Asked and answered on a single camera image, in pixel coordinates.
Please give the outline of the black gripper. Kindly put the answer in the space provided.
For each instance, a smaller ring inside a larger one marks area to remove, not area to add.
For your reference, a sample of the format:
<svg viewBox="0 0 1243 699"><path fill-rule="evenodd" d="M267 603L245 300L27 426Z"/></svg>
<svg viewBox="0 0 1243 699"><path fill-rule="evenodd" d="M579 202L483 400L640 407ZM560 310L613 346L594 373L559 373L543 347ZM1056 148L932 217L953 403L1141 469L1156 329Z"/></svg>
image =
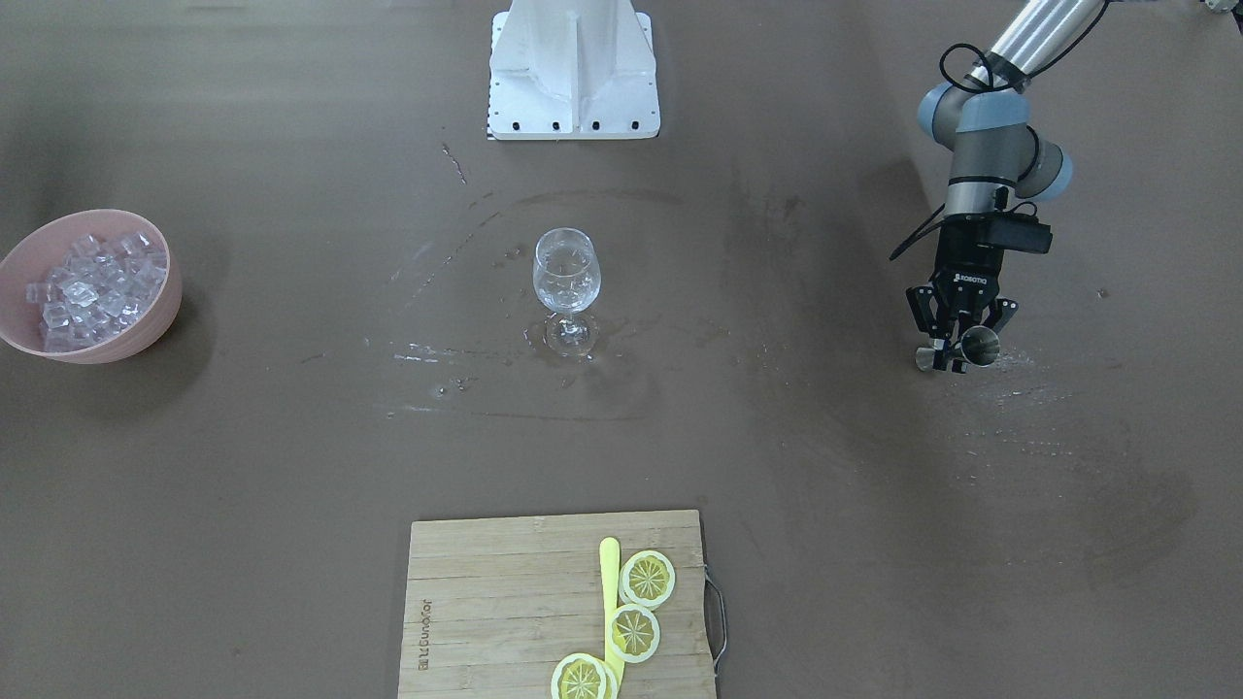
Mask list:
<svg viewBox="0 0 1243 699"><path fill-rule="evenodd" d="M1004 250L977 240L986 216L994 214L942 218L932 276L929 284L906 290L916 328L929 340L915 354L921 372L957 372L957 359L951 354L956 327L981 323L989 330L989 338L999 340L1021 307L1001 297Z"/></svg>

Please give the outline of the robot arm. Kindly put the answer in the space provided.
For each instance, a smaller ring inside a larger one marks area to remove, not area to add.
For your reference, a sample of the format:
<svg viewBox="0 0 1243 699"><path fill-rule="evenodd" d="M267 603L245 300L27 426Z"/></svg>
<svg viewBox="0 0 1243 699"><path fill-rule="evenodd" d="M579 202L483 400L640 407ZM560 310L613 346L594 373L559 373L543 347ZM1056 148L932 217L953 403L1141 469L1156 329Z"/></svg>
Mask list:
<svg viewBox="0 0 1243 699"><path fill-rule="evenodd" d="M1001 331L1017 303L1001 294L1007 252L1044 255L1052 226L1038 203L1062 195L1073 160L1030 127L1025 90L1093 31L1105 1L1029 1L989 49L975 49L971 71L924 95L919 123L952 155L943 203L892 256L936 235L927 284L906 299L927 345L916 350L924 372L963 373L1001 354Z"/></svg>

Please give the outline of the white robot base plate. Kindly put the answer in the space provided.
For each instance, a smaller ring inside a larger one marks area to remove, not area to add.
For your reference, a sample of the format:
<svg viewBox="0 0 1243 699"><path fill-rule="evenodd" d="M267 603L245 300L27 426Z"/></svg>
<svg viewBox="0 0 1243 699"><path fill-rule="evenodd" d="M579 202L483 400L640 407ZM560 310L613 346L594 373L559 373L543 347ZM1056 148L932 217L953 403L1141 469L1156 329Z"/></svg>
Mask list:
<svg viewBox="0 0 1243 699"><path fill-rule="evenodd" d="M486 134L650 139L661 129L653 19L630 1L515 1L491 20Z"/></svg>

